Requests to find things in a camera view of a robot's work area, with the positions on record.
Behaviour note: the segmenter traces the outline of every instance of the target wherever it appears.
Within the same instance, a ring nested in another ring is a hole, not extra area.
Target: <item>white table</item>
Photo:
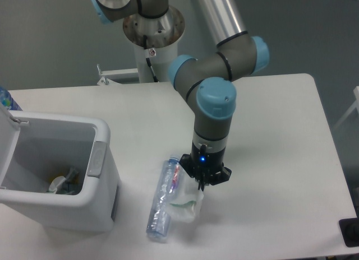
[[[359,252],[338,221],[355,217],[315,83],[309,75],[243,78],[225,152],[229,182],[205,189],[200,220],[145,235],[163,160],[191,151],[194,115],[169,83],[11,91],[28,111],[109,124],[123,186],[114,229],[46,229],[0,205],[5,259],[289,259]]]

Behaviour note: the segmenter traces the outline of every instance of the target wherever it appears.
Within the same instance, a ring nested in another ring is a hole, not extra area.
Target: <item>black cable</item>
[[[220,47],[221,45],[233,40],[234,38],[242,36],[244,34],[248,34],[248,31],[246,30],[246,31],[239,32],[237,34],[234,34],[233,36],[230,36],[229,38],[226,38],[225,40],[222,40],[220,43],[217,44],[217,48]]]
[[[200,80],[191,86],[191,88],[188,90],[188,92],[186,94],[186,102],[188,101],[188,98],[190,97],[190,94],[192,93],[193,89],[196,88],[202,82],[203,82],[203,80]]]
[[[148,38],[148,37],[147,37],[146,35],[144,35],[144,42],[143,42],[143,44],[144,44],[144,50],[147,49],[147,38]],[[154,69],[153,69],[153,67],[152,67],[151,60],[150,60],[149,57],[146,58],[146,62],[147,62],[147,66],[150,68],[150,71],[151,71],[151,74],[152,74],[152,78],[153,78],[153,82],[158,82],[157,76],[156,76],[155,71],[154,71]]]
[[[227,72],[228,72],[228,80],[232,82],[232,68],[231,65],[229,64],[229,61],[227,59],[227,57],[225,57],[224,54],[222,54],[221,52],[216,52],[217,55],[219,55],[221,57],[221,59],[223,60],[225,67],[227,68]]]
[[[139,12],[139,14],[141,14],[142,13],[142,2],[141,2],[141,0],[137,0],[137,7],[138,7],[138,12]]]

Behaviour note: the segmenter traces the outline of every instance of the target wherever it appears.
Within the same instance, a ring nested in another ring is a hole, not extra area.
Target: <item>metal bracket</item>
[[[354,95],[356,97],[356,101],[346,110],[346,112],[340,117],[340,119],[335,123],[333,129],[338,130],[342,124],[348,119],[356,119],[359,114],[359,86],[354,89]]]
[[[123,80],[139,77],[137,68],[119,69],[116,71],[102,71],[100,69],[100,64],[97,64],[97,70],[100,77],[100,80],[97,83],[98,85],[112,85],[118,83],[112,80]]]
[[[15,118],[14,116],[10,116],[9,118],[10,118],[10,120],[12,120],[13,122],[18,123],[18,124],[20,124],[20,125],[27,126],[27,125],[30,124],[29,121],[22,121],[22,120],[20,120],[20,119]]]

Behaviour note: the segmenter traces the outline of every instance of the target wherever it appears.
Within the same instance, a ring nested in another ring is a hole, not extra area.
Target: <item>gray floor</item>
[[[271,51],[259,75],[312,75],[332,127],[359,86],[359,1],[236,2],[250,34]],[[214,52],[196,1],[170,3],[187,24],[179,53]],[[90,0],[0,0],[0,24],[0,85],[9,90],[95,85],[97,63],[102,70],[135,67],[121,22],[102,25]],[[359,186],[358,119],[332,133],[348,183]]]

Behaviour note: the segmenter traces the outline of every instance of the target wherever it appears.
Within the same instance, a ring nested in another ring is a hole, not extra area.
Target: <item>bin lid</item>
[[[0,103],[0,186],[12,159],[19,134],[19,123]]]

